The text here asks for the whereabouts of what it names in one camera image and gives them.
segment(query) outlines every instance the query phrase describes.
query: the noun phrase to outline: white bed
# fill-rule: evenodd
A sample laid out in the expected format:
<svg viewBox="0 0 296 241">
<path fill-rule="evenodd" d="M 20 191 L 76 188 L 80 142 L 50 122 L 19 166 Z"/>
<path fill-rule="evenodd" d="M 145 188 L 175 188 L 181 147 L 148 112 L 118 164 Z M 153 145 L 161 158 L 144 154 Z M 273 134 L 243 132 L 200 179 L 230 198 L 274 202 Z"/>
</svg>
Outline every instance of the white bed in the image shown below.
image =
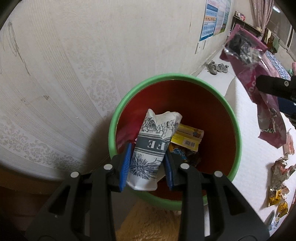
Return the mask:
<svg viewBox="0 0 296 241">
<path fill-rule="evenodd" d="M 237 78 L 229 85 L 225 95 L 226 100 L 234 110 L 242 135 L 242 158 L 233 184 L 248 200 L 263 221 L 276 206 L 268 207 L 267 190 L 271 180 L 270 167 L 275 160 L 283 156 L 282 148 L 276 149 L 258 138 L 260 130 L 257 120 L 257 107 L 252 103 L 244 87 Z M 287 130 L 296 140 L 296 130 L 290 121 L 282 114 Z M 289 155 L 288 166 L 296 163 L 296 155 Z M 288 204 L 291 206 L 296 188 L 296 174 L 285 181 L 290 190 Z"/>
</svg>

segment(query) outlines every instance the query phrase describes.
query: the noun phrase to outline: pink curtain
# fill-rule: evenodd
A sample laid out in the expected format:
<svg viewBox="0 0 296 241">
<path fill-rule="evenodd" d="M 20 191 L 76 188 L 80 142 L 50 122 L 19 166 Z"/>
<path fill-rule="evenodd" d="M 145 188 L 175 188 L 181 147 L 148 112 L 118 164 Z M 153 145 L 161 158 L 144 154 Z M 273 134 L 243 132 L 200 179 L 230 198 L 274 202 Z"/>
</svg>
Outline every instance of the pink curtain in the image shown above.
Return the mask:
<svg viewBox="0 0 296 241">
<path fill-rule="evenodd" d="M 257 26 L 264 32 L 270 19 L 274 0 L 252 0 Z"/>
</svg>

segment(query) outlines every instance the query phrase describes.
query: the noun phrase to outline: shoe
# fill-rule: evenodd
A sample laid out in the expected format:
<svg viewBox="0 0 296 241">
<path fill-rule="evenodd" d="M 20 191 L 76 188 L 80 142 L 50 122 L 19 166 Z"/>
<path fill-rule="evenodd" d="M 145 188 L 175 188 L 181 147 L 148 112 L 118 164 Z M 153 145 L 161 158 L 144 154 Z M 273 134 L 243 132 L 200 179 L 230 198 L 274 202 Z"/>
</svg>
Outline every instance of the shoe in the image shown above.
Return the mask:
<svg viewBox="0 0 296 241">
<path fill-rule="evenodd" d="M 217 74 L 217 64 L 215 64 L 214 61 L 211 61 L 208 65 L 207 68 L 209 70 L 209 72 L 213 75 Z"/>
<path fill-rule="evenodd" d="M 227 73 L 228 72 L 228 65 L 224 65 L 224 64 L 218 64 L 217 65 L 217 71 L 218 72 L 223 72 L 223 73 Z"/>
<path fill-rule="evenodd" d="M 223 72 L 223 64 L 218 64 L 217 65 L 217 71 L 219 72 L 219 73 L 222 73 Z"/>
</svg>

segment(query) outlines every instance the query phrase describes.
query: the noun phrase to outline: blanket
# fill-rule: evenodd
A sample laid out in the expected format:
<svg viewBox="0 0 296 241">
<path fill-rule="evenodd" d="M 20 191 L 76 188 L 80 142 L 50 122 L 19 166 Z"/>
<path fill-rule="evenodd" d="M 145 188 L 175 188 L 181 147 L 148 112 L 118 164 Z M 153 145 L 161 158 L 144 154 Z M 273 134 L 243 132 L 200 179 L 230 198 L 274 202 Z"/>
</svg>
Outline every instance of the blanket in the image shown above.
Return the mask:
<svg viewBox="0 0 296 241">
<path fill-rule="evenodd" d="M 117 241 L 177 241 L 181 212 L 162 210 L 138 200 L 120 229 Z"/>
</svg>

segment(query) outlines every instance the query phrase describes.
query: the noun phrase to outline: metal screw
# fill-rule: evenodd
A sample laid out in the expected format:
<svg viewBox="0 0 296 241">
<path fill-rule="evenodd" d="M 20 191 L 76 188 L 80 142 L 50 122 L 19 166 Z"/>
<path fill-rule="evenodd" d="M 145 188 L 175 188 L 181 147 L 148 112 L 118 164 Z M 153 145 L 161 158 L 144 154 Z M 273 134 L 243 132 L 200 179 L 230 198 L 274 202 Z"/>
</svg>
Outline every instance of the metal screw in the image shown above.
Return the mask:
<svg viewBox="0 0 296 241">
<path fill-rule="evenodd" d="M 106 164 L 106 165 L 104 166 L 104 169 L 105 169 L 105 170 L 111 170 L 112 168 L 113 168 L 112 164 Z"/>
<path fill-rule="evenodd" d="M 72 172 L 71 173 L 71 177 L 72 178 L 76 178 L 76 177 L 78 177 L 79 176 L 79 172 Z"/>
<path fill-rule="evenodd" d="M 223 176 L 223 173 L 220 172 L 220 171 L 215 171 L 215 172 L 214 172 L 214 175 L 215 175 L 216 177 L 222 177 L 222 176 Z"/>
<path fill-rule="evenodd" d="M 190 166 L 187 163 L 182 163 L 180 167 L 184 170 L 187 170 Z"/>
</svg>

